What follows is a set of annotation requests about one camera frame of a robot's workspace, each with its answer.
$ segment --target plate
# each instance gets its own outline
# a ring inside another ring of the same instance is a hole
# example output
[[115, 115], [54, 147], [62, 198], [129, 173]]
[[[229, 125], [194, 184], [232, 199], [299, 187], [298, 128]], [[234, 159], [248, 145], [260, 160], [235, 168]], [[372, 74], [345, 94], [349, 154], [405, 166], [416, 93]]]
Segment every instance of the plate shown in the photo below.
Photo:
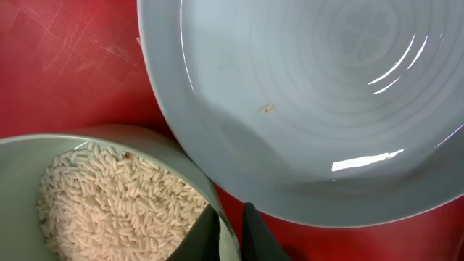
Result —
[[464, 191], [464, 2], [139, 0], [163, 114], [217, 185], [358, 227]]

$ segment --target red surface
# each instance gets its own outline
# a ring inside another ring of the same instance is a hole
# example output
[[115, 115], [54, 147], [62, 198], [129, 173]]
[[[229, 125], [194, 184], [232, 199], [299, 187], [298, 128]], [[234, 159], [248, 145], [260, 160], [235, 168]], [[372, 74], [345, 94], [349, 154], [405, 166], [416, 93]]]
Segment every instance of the red surface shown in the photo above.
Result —
[[[98, 123], [171, 136], [136, 36], [135, 0], [0, 0], [0, 138]], [[240, 236], [243, 204], [218, 193]], [[371, 228], [311, 228], [263, 217], [295, 260], [455, 260], [464, 199]]]

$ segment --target black object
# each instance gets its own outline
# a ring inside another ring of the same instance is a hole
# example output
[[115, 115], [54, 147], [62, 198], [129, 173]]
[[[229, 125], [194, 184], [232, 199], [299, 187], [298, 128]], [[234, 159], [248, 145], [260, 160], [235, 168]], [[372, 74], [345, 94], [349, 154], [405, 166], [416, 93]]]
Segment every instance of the black object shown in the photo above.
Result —
[[[291, 261], [251, 203], [245, 203], [242, 232], [243, 261]], [[219, 234], [218, 214], [208, 205], [167, 261], [219, 261]]]
[[181, 245], [166, 261], [218, 261], [219, 234], [219, 216], [207, 205]]

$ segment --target light blue bowl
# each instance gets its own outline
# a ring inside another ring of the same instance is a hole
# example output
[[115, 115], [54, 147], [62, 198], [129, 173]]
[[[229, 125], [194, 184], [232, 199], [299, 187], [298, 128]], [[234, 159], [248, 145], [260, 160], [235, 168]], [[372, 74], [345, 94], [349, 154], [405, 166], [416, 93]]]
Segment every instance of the light blue bowl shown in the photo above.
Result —
[[128, 125], [103, 125], [76, 130], [72, 134], [0, 139], [1, 260], [48, 261], [56, 258], [46, 248], [39, 226], [36, 204], [40, 178], [55, 156], [89, 141], [142, 156], [194, 187], [224, 220], [221, 255], [236, 260], [238, 241], [208, 178], [173, 141], [153, 131]]

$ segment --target food debris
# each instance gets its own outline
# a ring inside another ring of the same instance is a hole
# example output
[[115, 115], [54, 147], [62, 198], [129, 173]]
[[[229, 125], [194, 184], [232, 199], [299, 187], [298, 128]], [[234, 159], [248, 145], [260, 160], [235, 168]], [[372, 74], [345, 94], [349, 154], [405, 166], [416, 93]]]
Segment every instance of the food debris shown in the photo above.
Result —
[[270, 112], [272, 109], [274, 109], [274, 104], [269, 104], [269, 105], [267, 105], [266, 107], [262, 108], [262, 109], [261, 109], [261, 112], [262, 112], [262, 113], [268, 113], [268, 112]]
[[125, 159], [130, 159], [132, 156], [133, 156], [133, 154], [130, 153], [130, 152], [126, 152], [126, 153], [124, 154], [124, 158], [125, 158]]

